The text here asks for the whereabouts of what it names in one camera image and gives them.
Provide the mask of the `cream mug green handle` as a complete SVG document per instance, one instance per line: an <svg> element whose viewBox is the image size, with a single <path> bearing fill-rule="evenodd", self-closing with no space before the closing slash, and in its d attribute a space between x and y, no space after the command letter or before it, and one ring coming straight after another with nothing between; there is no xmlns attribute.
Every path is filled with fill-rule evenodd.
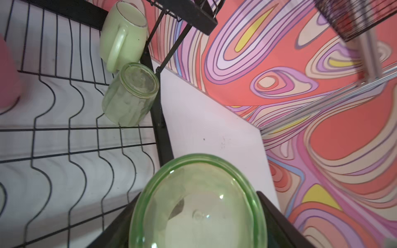
<svg viewBox="0 0 397 248"><path fill-rule="evenodd" d="M138 63L147 38L148 22L134 5L116 2L109 11L100 35L100 57L110 73L128 63Z"/></svg>

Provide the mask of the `green tumbler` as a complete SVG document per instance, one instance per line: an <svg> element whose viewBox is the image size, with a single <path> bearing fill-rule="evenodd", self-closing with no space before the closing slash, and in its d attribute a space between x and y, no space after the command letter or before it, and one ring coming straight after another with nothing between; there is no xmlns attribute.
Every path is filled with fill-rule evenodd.
<svg viewBox="0 0 397 248"><path fill-rule="evenodd" d="M208 154L171 160L147 183L133 211L131 248L265 248L258 195L229 162Z"/></svg>
<svg viewBox="0 0 397 248"><path fill-rule="evenodd" d="M159 80L151 69L128 63L104 94L102 110L116 125L135 127L151 110L159 87Z"/></svg>

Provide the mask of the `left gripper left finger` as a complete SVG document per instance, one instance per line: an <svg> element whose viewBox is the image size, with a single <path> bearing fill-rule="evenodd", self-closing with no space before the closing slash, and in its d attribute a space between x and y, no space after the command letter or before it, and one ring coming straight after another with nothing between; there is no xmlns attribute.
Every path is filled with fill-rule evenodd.
<svg viewBox="0 0 397 248"><path fill-rule="evenodd" d="M88 248L127 248L129 229L138 194Z"/></svg>

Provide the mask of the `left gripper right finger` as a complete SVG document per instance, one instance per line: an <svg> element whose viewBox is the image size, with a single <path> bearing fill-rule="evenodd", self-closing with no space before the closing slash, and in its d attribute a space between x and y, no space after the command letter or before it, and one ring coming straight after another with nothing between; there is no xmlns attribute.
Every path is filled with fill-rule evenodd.
<svg viewBox="0 0 397 248"><path fill-rule="evenodd" d="M266 219L269 248L314 248L261 191L256 194Z"/></svg>

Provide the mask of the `pink plastic cup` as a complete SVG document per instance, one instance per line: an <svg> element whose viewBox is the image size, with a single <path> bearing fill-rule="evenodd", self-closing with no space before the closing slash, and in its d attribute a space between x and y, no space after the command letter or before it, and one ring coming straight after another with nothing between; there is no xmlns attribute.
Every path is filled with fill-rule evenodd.
<svg viewBox="0 0 397 248"><path fill-rule="evenodd" d="M6 41L1 36L1 108L13 105L22 94L22 84Z"/></svg>

